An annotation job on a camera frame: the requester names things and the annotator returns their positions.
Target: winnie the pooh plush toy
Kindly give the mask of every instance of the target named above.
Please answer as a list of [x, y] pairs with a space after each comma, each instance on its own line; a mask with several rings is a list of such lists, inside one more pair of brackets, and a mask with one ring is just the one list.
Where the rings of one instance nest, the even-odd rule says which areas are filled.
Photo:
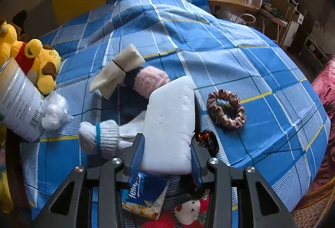
[[13, 56], [29, 80], [38, 90], [48, 95], [56, 87], [56, 76], [62, 58], [49, 45], [38, 39], [28, 43], [18, 41], [21, 29], [0, 19], [0, 66]]

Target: plastic container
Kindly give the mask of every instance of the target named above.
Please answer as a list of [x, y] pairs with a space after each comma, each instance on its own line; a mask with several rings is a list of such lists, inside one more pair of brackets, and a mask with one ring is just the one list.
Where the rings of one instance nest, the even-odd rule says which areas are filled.
[[0, 123], [29, 142], [44, 131], [41, 125], [43, 97], [13, 57], [0, 68]]

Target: white foam block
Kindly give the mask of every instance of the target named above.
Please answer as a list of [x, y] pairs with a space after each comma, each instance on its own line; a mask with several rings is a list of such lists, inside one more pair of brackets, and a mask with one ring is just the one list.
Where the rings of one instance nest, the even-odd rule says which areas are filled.
[[145, 144], [141, 170], [165, 174], [191, 173], [194, 89], [193, 81], [184, 76], [150, 95], [142, 131]]

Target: blue checkered blanket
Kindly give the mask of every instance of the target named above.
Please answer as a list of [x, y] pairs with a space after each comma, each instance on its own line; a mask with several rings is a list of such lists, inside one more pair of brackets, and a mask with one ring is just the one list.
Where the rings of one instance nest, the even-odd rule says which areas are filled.
[[[206, 0], [118, 0], [87, 12], [41, 38], [65, 58], [56, 91], [65, 96], [74, 119], [57, 131], [45, 131], [36, 143], [21, 144], [26, 192], [36, 217], [69, 172], [81, 164], [103, 163], [88, 156], [78, 140], [80, 122], [114, 119], [122, 125], [146, 109], [148, 100], [118, 86], [109, 101], [89, 84], [121, 50], [133, 43], [151, 65], [171, 79], [193, 79], [201, 129], [219, 138], [218, 158], [230, 166], [255, 166], [291, 211], [307, 191], [326, 150], [330, 121], [310, 83], [292, 60], [265, 35], [250, 27], [218, 20], [199, 8]], [[226, 130], [208, 115], [206, 100], [218, 89], [242, 99], [247, 121]], [[171, 176], [163, 209], [190, 196]], [[233, 226], [237, 194], [232, 189]], [[93, 227], [97, 222], [97, 191]], [[146, 219], [125, 212], [127, 227]]]

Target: blue gripper pad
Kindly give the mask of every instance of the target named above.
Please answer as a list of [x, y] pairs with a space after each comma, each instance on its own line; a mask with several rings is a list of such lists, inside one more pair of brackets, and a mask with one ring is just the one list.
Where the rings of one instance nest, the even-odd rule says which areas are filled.
[[129, 186], [132, 186], [136, 182], [138, 171], [140, 170], [142, 163], [143, 152], [144, 152], [144, 135], [142, 134], [140, 137], [140, 141], [138, 142], [136, 151], [134, 153], [133, 160], [131, 161], [130, 174], [128, 180]]
[[197, 184], [197, 187], [200, 188], [202, 186], [201, 168], [198, 157], [194, 151], [192, 144], [191, 144], [191, 156], [192, 156], [192, 177], [194, 182]]

